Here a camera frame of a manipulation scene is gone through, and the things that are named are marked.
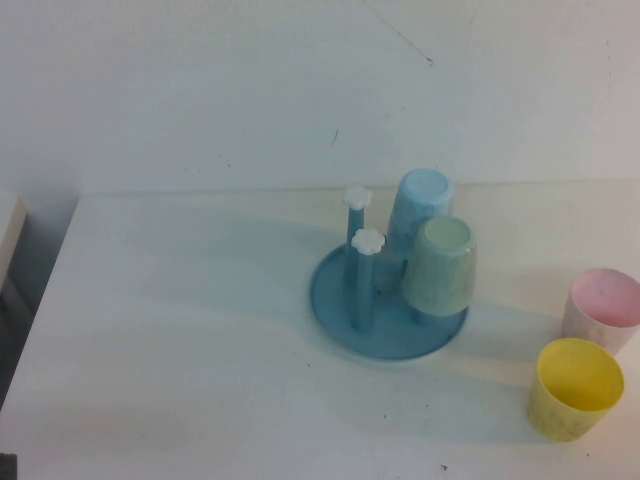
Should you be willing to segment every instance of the table surface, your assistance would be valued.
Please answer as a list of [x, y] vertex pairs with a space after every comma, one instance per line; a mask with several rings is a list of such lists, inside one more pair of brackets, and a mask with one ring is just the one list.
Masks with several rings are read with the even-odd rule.
[[0, 194], [0, 286], [7, 276], [27, 211], [15, 195]]
[[[368, 226], [393, 196], [375, 191]], [[545, 440], [525, 408], [572, 277], [640, 277], [640, 182], [458, 187], [476, 299], [458, 337], [407, 362], [345, 351], [310, 312], [341, 197], [81, 198], [0, 414], [21, 478], [638, 478], [640, 338], [583, 439]]]

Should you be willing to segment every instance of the cup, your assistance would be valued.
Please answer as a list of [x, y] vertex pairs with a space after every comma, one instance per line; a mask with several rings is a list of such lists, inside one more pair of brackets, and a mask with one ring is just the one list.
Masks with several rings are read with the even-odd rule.
[[434, 217], [418, 230], [402, 279], [402, 294], [428, 315], [453, 315], [469, 306], [476, 270], [476, 239], [459, 218]]
[[623, 391], [620, 366], [605, 349], [581, 338], [562, 338], [538, 357], [527, 414], [544, 436], [569, 442], [598, 423]]
[[432, 217], [449, 215], [452, 198], [453, 184], [439, 171], [422, 168], [407, 173], [398, 185], [389, 219], [389, 248], [408, 259], [420, 225]]
[[617, 270], [582, 272], [571, 285], [562, 336], [584, 338], [615, 355], [640, 328], [640, 283]]

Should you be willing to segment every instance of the round base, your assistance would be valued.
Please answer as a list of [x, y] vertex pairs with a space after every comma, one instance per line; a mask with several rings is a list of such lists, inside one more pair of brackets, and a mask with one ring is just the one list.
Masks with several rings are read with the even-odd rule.
[[331, 337], [351, 350], [375, 358], [408, 359], [446, 345], [460, 331], [468, 308], [446, 317], [426, 315], [402, 298], [403, 260], [383, 250], [376, 258], [373, 328], [352, 326], [355, 286], [344, 281], [344, 245], [327, 255], [311, 282], [313, 312]]

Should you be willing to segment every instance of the light blue cup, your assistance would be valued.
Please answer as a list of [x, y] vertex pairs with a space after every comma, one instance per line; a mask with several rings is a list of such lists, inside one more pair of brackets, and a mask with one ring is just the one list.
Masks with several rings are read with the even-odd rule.
[[407, 173], [398, 186], [389, 219], [389, 248], [410, 258], [420, 225], [432, 217], [450, 215], [452, 199], [453, 184], [439, 171], [422, 168]]

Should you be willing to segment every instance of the cup rim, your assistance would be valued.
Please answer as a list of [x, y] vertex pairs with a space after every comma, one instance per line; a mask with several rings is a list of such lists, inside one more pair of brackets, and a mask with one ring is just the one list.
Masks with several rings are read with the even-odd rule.
[[442, 192], [440, 195], [437, 195], [433, 198], [431, 198], [429, 200], [428, 204], [439, 204], [439, 203], [443, 203], [445, 201], [447, 201], [447, 199], [450, 199], [453, 196], [453, 183], [451, 182], [451, 180], [449, 179], [449, 177], [447, 177], [444, 173], [442, 173], [440, 170], [436, 170], [435, 168], [414, 168], [413, 170], [411, 170], [410, 172], [407, 172], [404, 177], [402, 177], [402, 179], [400, 180], [400, 183], [402, 185], [406, 186], [406, 182], [407, 179], [409, 178], [409, 176], [413, 173], [416, 172], [429, 172], [430, 174], [436, 174], [440, 177], [442, 177], [446, 183], [446, 188], [444, 190], [444, 192]]
[[581, 307], [580, 305], [578, 305], [578, 302], [576, 302], [576, 299], [574, 298], [573, 295], [573, 289], [575, 288], [576, 282], [583, 277], [584, 275], [588, 274], [588, 273], [593, 273], [593, 272], [613, 272], [616, 275], [620, 275], [624, 278], [626, 278], [627, 280], [631, 280], [633, 283], [636, 284], [636, 286], [638, 287], [638, 289], [640, 290], [640, 282], [638, 282], [635, 278], [633, 278], [631, 275], [627, 275], [624, 272], [621, 272], [620, 270], [616, 270], [615, 268], [608, 268], [608, 267], [594, 267], [594, 268], [588, 268], [586, 270], [582, 270], [580, 273], [578, 273], [573, 280], [571, 281], [571, 287], [569, 288], [569, 299], [571, 300], [571, 303], [573, 303], [573, 305], [576, 307], [576, 310], [578, 310], [578, 312], [580, 312], [580, 314], [584, 315], [586, 318], [588, 318], [589, 320], [591, 320], [594, 323], [597, 323], [598, 325], [602, 325], [604, 328], [610, 328], [610, 329], [614, 329], [614, 330], [619, 330], [619, 331], [624, 331], [624, 330], [633, 330], [636, 329], [638, 327], [640, 327], [640, 312], [638, 314], [638, 320], [636, 321], [635, 325], [628, 325], [626, 327], [621, 327], [621, 326], [617, 326], [617, 325], [609, 325], [606, 324], [604, 322], [601, 322], [600, 320], [598, 320], [597, 318], [592, 317], [591, 315], [589, 315], [588, 313], [586, 313]]
[[[453, 247], [453, 248], [441, 247], [440, 245], [432, 242], [429, 239], [429, 237], [426, 235], [426, 233], [425, 233], [427, 225], [429, 224], [429, 222], [431, 222], [433, 220], [441, 220], [442, 218], [454, 219], [454, 220], [457, 220], [457, 221], [461, 222], [469, 230], [469, 239], [465, 243], [463, 243], [462, 245], [460, 245], [458, 247]], [[455, 217], [453, 215], [432, 217], [432, 218], [429, 218], [429, 219], [425, 220], [422, 223], [422, 225], [420, 226], [420, 228], [418, 229], [418, 235], [422, 235], [423, 238], [424, 238], [424, 241], [429, 244], [429, 248], [431, 250], [433, 250], [433, 251], [436, 251], [439, 255], [457, 256], [457, 255], [460, 255], [461, 253], [464, 253], [467, 250], [470, 250], [470, 249], [472, 249], [472, 248], [474, 248], [476, 246], [476, 237], [475, 237], [475, 234], [473, 233], [473, 229], [469, 226], [469, 224], [467, 222], [465, 222], [461, 218]]]
[[[545, 383], [542, 381], [542, 376], [540, 375], [540, 360], [542, 359], [542, 354], [550, 346], [552, 346], [554, 344], [557, 344], [557, 343], [582, 343], [582, 344], [587, 344], [591, 348], [595, 348], [596, 350], [600, 350], [601, 352], [603, 352], [605, 354], [605, 356], [608, 357], [613, 362], [613, 365], [615, 365], [616, 370], [618, 372], [618, 375], [620, 376], [620, 381], [622, 382], [622, 388], [620, 389], [620, 395], [618, 395], [618, 398], [616, 398], [615, 402], [613, 402], [607, 408], [602, 408], [600, 410], [583, 410], [583, 409], [572, 407], [571, 405], [568, 405], [567, 403], [563, 402], [558, 397], [556, 397], [553, 393], [551, 393], [551, 391], [549, 391], [549, 389], [547, 388]], [[624, 380], [624, 373], [622, 372], [622, 368], [620, 367], [620, 364], [615, 359], [615, 357], [611, 353], [609, 353], [606, 349], [604, 349], [600, 345], [598, 345], [597, 343], [591, 342], [589, 340], [585, 340], [583, 338], [574, 338], [574, 337], [558, 338], [557, 340], [554, 340], [554, 341], [549, 342], [548, 344], [546, 344], [544, 346], [544, 348], [538, 354], [538, 359], [536, 360], [536, 377], [538, 379], [538, 383], [542, 386], [544, 391], [547, 392], [556, 402], [560, 403], [561, 405], [565, 406], [566, 408], [569, 408], [569, 409], [573, 410], [574, 412], [580, 412], [580, 413], [589, 413], [589, 414], [591, 414], [591, 413], [608, 412], [609, 410], [611, 410], [613, 407], [615, 407], [618, 404], [618, 402], [620, 401], [620, 399], [624, 395], [624, 391], [625, 391], [625, 387], [626, 387], [625, 380]]]

